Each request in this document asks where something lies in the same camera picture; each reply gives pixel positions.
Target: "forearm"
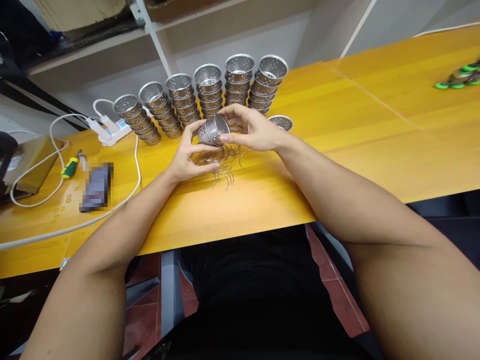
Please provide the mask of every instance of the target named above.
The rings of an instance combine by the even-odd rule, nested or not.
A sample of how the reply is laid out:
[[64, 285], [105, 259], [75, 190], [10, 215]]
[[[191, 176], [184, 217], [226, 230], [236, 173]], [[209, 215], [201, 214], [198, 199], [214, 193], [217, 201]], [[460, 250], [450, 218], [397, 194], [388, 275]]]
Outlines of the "forearm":
[[167, 173], [159, 174], [87, 239], [69, 267], [92, 273], [128, 266], [176, 184]]
[[351, 244], [428, 245], [438, 232], [385, 189], [288, 134], [276, 152], [318, 219]]

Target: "power cord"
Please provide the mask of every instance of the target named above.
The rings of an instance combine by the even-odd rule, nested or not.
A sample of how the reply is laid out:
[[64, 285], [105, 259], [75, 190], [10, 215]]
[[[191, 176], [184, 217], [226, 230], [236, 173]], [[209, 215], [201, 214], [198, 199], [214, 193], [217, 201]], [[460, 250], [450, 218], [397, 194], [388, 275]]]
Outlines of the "power cord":
[[[55, 147], [55, 152], [50, 154], [49, 156], [47, 156], [45, 159], [43, 159], [42, 161], [40, 161], [39, 163], [37, 163], [36, 165], [34, 165], [32, 168], [30, 168], [29, 170], [27, 170], [26, 172], [24, 172], [17, 180], [15, 180], [15, 182], [13, 183], [13, 186], [12, 186], [12, 190], [10, 191], [10, 198], [11, 200], [16, 204], [16, 205], [19, 205], [19, 206], [22, 206], [22, 207], [26, 207], [26, 208], [31, 208], [31, 207], [34, 207], [34, 206], [37, 206], [37, 205], [40, 205], [44, 202], [46, 202], [48, 199], [50, 199], [56, 192], [57, 190], [62, 186], [63, 182], [64, 182], [64, 179], [62, 177], [60, 177], [60, 184], [57, 186], [57, 188], [44, 200], [34, 204], [34, 205], [22, 205], [20, 203], [18, 203], [15, 199], [14, 199], [14, 196], [13, 196], [13, 189], [15, 188], [15, 185], [17, 184], [17, 182], [23, 177], [25, 176], [25, 174], [28, 174], [32, 169], [36, 168], [38, 165], [40, 165], [41, 163], [43, 163], [44, 161], [46, 161], [47, 159], [49, 159], [50, 157], [52, 157], [53, 155], [55, 154], [58, 154], [58, 157], [60, 158], [60, 163], [61, 163], [61, 166], [62, 166], [62, 169], [65, 167], [65, 163], [64, 163], [64, 159], [62, 158], [62, 154], [60, 153], [60, 151], [62, 151], [63, 149], [65, 149], [67, 146], [70, 145], [70, 143], [66, 140], [61, 140], [62, 142], [66, 143], [65, 146], [63, 146], [62, 148], [58, 148], [57, 147], [57, 144], [55, 144], [55, 139], [53, 137], [53, 134], [52, 134], [52, 128], [53, 128], [53, 125], [67, 117], [67, 116], [82, 116], [84, 118], [87, 119], [86, 116], [84, 115], [80, 115], [80, 114], [67, 114], [67, 115], [63, 115], [63, 116], [60, 116], [58, 117], [57, 119], [55, 119], [51, 125], [50, 125], [50, 139], [51, 139], [51, 142], [53, 144], [53, 146]], [[83, 228], [86, 228], [87, 226], [89, 225], [92, 225], [102, 219], [105, 219], [107, 216], [109, 216], [110, 214], [112, 214], [113, 212], [115, 212], [116, 210], [118, 210], [119, 208], [121, 208], [128, 200], [130, 200], [132, 198], [132, 196], [135, 194], [135, 192], [137, 192], [139, 186], [140, 186], [140, 183], [142, 181], [142, 174], [140, 173], [140, 164], [139, 164], [139, 159], [138, 159], [138, 148], [139, 148], [139, 137], [138, 136], [135, 136], [136, 137], [136, 143], [135, 143], [135, 151], [134, 151], [134, 157], [135, 157], [135, 164], [136, 164], [136, 170], [137, 170], [137, 174], [138, 174], [138, 181], [136, 183], [136, 186], [135, 188], [133, 189], [133, 191], [130, 193], [130, 195], [128, 195], [128, 197], [123, 200], [121, 203], [119, 203], [117, 206], [115, 206], [113, 208], [113, 210], [110, 210], [110, 211], [107, 211], [106, 213], [104, 213], [103, 215], [95, 218], [95, 219], [92, 219], [92, 220], [89, 220], [87, 222], [84, 222], [82, 224], [79, 224], [79, 225], [75, 225], [75, 226], [72, 226], [72, 227], [69, 227], [69, 228], [66, 228], [66, 229], [63, 229], [63, 230], [58, 230], [58, 231], [53, 231], [53, 232], [49, 232], [49, 233], [46, 233], [46, 234], [42, 234], [42, 235], [37, 235], [37, 236], [31, 236], [31, 237], [26, 237], [26, 238], [23, 238], [23, 239], [20, 239], [20, 240], [15, 240], [15, 241], [10, 241], [10, 242], [4, 242], [4, 243], [0, 243], [0, 251], [2, 250], [8, 250], [8, 249], [13, 249], [13, 248], [16, 248], [16, 247], [19, 247], [19, 246], [23, 246], [23, 245], [27, 245], [27, 244], [32, 244], [32, 243], [36, 243], [36, 242], [39, 242], [39, 241], [42, 241], [42, 240], [46, 240], [46, 239], [50, 239], [50, 238], [54, 238], [54, 237], [57, 237], [57, 236], [60, 236], [60, 235], [64, 235], [64, 234], [68, 234], [68, 233], [71, 233], [71, 232], [74, 232], [76, 230], [79, 230], [79, 229], [83, 229]]]

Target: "floor tile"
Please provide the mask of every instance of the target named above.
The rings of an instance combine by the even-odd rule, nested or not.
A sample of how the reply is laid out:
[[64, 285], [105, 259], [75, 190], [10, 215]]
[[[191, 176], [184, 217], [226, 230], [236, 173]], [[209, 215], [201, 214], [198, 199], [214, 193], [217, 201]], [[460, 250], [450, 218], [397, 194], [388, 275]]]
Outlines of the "floor tile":
[[185, 317], [189, 317], [192, 314], [197, 312], [199, 308], [199, 301], [197, 298], [190, 298], [187, 300], [183, 300], [183, 309], [185, 310]]
[[340, 283], [343, 287], [343, 290], [345, 290], [346, 296], [348, 297], [348, 299], [350, 300], [350, 302], [353, 306], [353, 310], [355, 311], [356, 315], [358, 316], [358, 319], [360, 320], [360, 324], [361, 324], [363, 330], [366, 331], [366, 332], [369, 331], [370, 330], [370, 325], [369, 325], [367, 319], [365, 318], [364, 313], [360, 310], [359, 305], [357, 304], [354, 297], [352, 296], [352, 293], [350, 292], [349, 288], [347, 287], [347, 284], [345, 283], [345, 281], [343, 279], [340, 279]]
[[157, 304], [132, 306], [126, 312], [123, 354], [140, 347], [140, 352], [134, 359], [141, 359], [157, 343], [156, 333]]
[[185, 276], [180, 271], [180, 285], [181, 285], [181, 298], [186, 299], [196, 299], [194, 287], [189, 283]]
[[[127, 287], [139, 284], [146, 280], [150, 280], [154, 277], [158, 277], [160, 279], [160, 256], [161, 254], [158, 252], [154, 252], [148, 255], [143, 255], [143, 259], [139, 268], [133, 274], [130, 281], [126, 284]], [[156, 304], [158, 301], [162, 301], [161, 299], [161, 291], [160, 285], [157, 286], [155, 289], [150, 291], [147, 295], [142, 297], [139, 301], [135, 303], [137, 305], [146, 305], [146, 304]]]
[[363, 334], [365, 331], [340, 284], [340, 280], [325, 281], [323, 284], [330, 294], [333, 311], [335, 311], [348, 336], [354, 338]]
[[313, 260], [320, 268], [320, 277], [323, 281], [338, 279], [339, 272], [337, 268], [330, 260], [330, 257], [326, 253], [324, 247], [319, 241], [319, 238], [315, 235], [310, 226], [307, 225], [308, 241], [310, 242], [311, 255]]

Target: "black pants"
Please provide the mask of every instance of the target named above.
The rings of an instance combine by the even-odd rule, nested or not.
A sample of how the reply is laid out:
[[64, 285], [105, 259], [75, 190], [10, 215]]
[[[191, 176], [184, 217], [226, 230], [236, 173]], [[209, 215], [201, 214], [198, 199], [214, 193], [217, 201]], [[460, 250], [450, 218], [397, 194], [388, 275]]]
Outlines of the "black pants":
[[370, 359], [333, 311], [304, 225], [185, 247], [181, 256], [198, 311], [153, 359]]

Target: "wooden tabletop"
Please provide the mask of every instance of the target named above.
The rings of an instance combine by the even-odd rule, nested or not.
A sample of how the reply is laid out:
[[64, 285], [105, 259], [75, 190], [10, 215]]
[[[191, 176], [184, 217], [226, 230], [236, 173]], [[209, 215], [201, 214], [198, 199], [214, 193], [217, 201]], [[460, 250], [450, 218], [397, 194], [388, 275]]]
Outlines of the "wooden tabletop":
[[[327, 63], [290, 71], [268, 117], [286, 115], [292, 133], [333, 160], [383, 186], [403, 202], [480, 188], [480, 85], [437, 90], [455, 69], [476, 60], [480, 27], [424, 35]], [[125, 93], [135, 89], [125, 89]], [[67, 138], [68, 159], [83, 149], [90, 165], [114, 163], [110, 206], [137, 182], [135, 134], [102, 147], [91, 131]], [[140, 142], [142, 185], [164, 170], [179, 144]], [[192, 179], [173, 191], [151, 228], [141, 254], [216, 241], [314, 221], [305, 197], [273, 152], [251, 151], [234, 162], [235, 183]], [[60, 180], [53, 166], [35, 203]], [[81, 171], [48, 202], [0, 209], [0, 242], [40, 235], [101, 215], [80, 213]], [[76, 232], [0, 252], [0, 278], [59, 267], [102, 222]]]

